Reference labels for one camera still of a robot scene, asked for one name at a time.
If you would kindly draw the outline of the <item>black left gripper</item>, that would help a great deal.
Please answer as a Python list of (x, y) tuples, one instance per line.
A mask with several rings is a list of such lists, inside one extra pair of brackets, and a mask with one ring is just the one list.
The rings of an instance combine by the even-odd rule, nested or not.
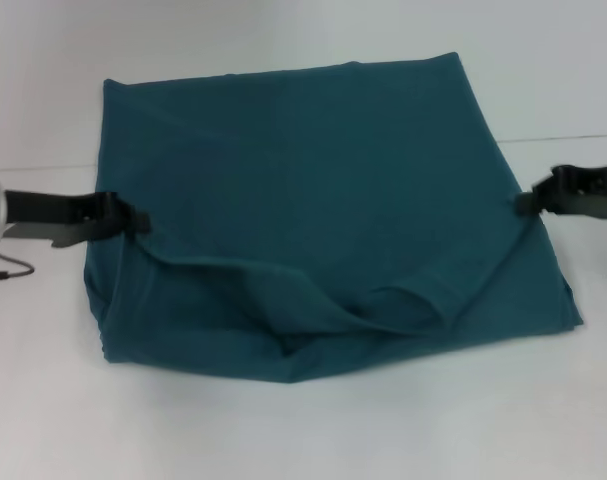
[(151, 232), (149, 214), (112, 192), (80, 196), (6, 190), (5, 238), (48, 240), (53, 248)]

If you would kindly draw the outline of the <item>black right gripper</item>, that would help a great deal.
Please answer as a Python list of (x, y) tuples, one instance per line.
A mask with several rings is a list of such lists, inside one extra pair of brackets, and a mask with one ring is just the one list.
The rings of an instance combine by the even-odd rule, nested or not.
[(514, 198), (518, 216), (538, 216), (543, 211), (556, 215), (607, 218), (607, 166), (559, 165), (536, 184), (532, 191)]

